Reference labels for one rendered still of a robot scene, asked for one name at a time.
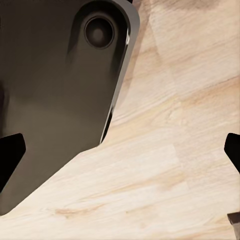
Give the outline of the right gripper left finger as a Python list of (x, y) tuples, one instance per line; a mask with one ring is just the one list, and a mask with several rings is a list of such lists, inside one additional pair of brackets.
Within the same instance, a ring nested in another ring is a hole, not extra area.
[(26, 152), (21, 133), (0, 139), (0, 193)]

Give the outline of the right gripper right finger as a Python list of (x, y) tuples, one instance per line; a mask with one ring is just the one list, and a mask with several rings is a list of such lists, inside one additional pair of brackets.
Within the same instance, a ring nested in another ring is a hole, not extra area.
[(240, 135), (229, 133), (225, 141), (224, 151), (240, 173)]

